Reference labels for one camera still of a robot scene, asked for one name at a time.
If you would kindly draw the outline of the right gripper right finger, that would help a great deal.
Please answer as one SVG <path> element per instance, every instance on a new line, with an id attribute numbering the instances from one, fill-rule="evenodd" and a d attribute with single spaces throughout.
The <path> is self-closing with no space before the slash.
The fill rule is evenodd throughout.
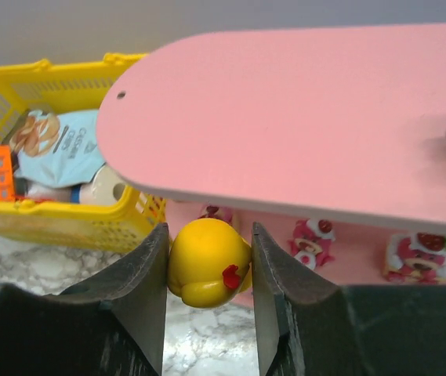
<path id="1" fill-rule="evenodd" d="M 262 375 L 446 375 L 446 285 L 339 286 L 252 227 Z"/>

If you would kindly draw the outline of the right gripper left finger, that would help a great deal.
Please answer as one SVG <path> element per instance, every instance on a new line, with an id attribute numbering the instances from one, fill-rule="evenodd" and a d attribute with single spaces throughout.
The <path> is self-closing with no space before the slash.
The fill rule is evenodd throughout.
<path id="1" fill-rule="evenodd" d="M 0 375 L 159 375 L 169 228 L 58 295 L 0 283 Z"/>

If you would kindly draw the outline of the yellow duck toy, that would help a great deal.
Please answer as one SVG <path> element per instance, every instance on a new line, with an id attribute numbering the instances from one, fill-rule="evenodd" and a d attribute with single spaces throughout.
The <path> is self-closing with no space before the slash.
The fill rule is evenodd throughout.
<path id="1" fill-rule="evenodd" d="M 220 219 L 189 222 L 172 243 L 167 285 L 187 306 L 225 305 L 252 286 L 251 246 Z"/>

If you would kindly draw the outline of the pink strawberry bear toy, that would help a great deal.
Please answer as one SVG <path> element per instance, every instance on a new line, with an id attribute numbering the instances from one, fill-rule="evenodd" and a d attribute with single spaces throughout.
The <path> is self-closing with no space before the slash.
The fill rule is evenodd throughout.
<path id="1" fill-rule="evenodd" d="M 395 284 L 438 284 L 446 280 L 446 236 L 397 233 L 386 246 L 383 276 Z"/>

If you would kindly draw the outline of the strawberry tart toy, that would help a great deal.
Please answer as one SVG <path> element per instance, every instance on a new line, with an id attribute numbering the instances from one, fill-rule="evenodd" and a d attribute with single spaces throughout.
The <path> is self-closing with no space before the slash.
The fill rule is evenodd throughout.
<path id="1" fill-rule="evenodd" d="M 219 219 L 230 226 L 234 227 L 236 230 L 239 230 L 239 218 L 237 212 L 228 207 L 221 207 L 215 205 L 205 205 L 201 213 L 199 215 L 200 218 L 213 218 Z"/>

